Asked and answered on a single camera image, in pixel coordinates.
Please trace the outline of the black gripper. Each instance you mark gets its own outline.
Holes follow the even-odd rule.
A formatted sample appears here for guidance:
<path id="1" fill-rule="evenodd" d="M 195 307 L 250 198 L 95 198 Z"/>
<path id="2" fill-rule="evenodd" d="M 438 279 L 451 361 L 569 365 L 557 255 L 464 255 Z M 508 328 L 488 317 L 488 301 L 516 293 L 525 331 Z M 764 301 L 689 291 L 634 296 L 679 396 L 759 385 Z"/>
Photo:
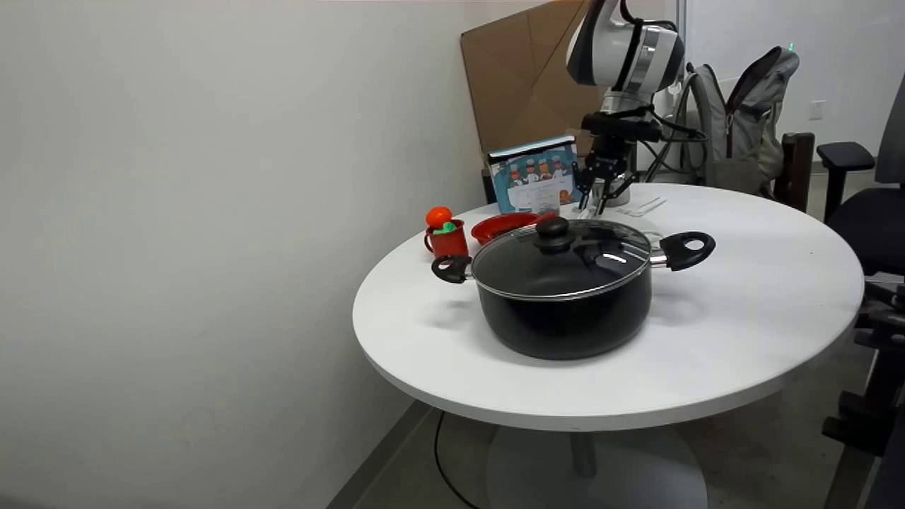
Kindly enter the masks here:
<path id="1" fill-rule="evenodd" d="M 588 112 L 583 130 L 590 136 L 590 150 L 576 173 L 576 187 L 586 209 L 605 209 L 624 198 L 634 182 L 636 143 L 658 141 L 660 127 L 639 108 L 624 112 Z"/>

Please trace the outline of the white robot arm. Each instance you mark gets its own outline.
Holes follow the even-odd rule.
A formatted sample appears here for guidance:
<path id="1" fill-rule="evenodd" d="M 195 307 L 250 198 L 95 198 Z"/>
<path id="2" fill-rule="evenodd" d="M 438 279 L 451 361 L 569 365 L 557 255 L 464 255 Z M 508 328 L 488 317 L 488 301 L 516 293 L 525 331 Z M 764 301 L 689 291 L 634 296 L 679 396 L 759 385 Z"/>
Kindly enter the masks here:
<path id="1" fill-rule="evenodd" d="M 566 54 L 569 76 L 603 93 L 603 103 L 580 120 L 590 136 L 576 175 L 588 212 L 598 214 L 622 198 L 636 143 L 660 139 L 653 95 L 679 78 L 680 62 L 685 41 L 669 18 L 642 18 L 624 0 L 588 0 Z"/>

